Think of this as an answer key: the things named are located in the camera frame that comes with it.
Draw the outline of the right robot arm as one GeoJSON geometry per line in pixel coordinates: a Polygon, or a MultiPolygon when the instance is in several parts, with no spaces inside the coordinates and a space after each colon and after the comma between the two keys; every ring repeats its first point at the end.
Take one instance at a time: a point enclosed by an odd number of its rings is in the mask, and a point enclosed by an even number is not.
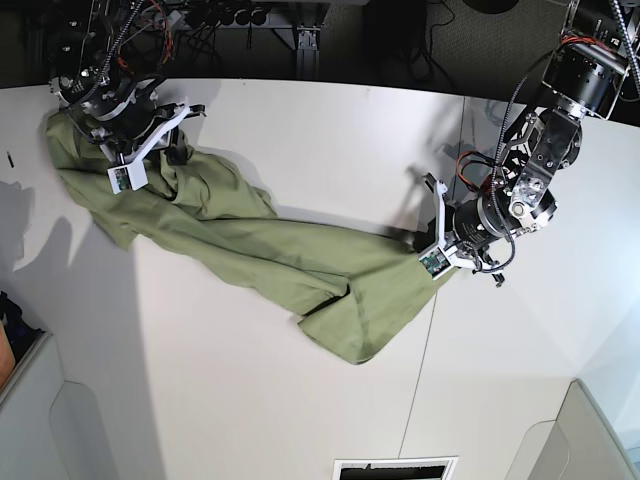
{"type": "Polygon", "coordinates": [[[50,85],[78,136],[115,164],[149,148],[171,165],[187,161],[181,103],[158,95],[187,4],[179,1],[58,1],[49,49],[50,85]]]}

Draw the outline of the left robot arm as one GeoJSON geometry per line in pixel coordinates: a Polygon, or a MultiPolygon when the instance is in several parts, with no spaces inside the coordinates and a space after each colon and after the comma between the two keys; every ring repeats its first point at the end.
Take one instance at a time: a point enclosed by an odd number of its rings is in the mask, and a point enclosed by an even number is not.
{"type": "Polygon", "coordinates": [[[638,2],[569,2],[558,45],[537,62],[545,71],[536,93],[552,93],[554,105],[539,112],[534,97],[516,118],[504,116],[493,155],[459,155],[454,180],[468,199],[457,202],[444,182],[424,178],[435,205],[434,238],[418,258],[433,280],[467,269],[502,284],[506,265],[491,258],[491,244],[549,224],[557,209],[549,186],[576,160],[583,119],[609,118],[626,81],[639,80],[638,2]]]}

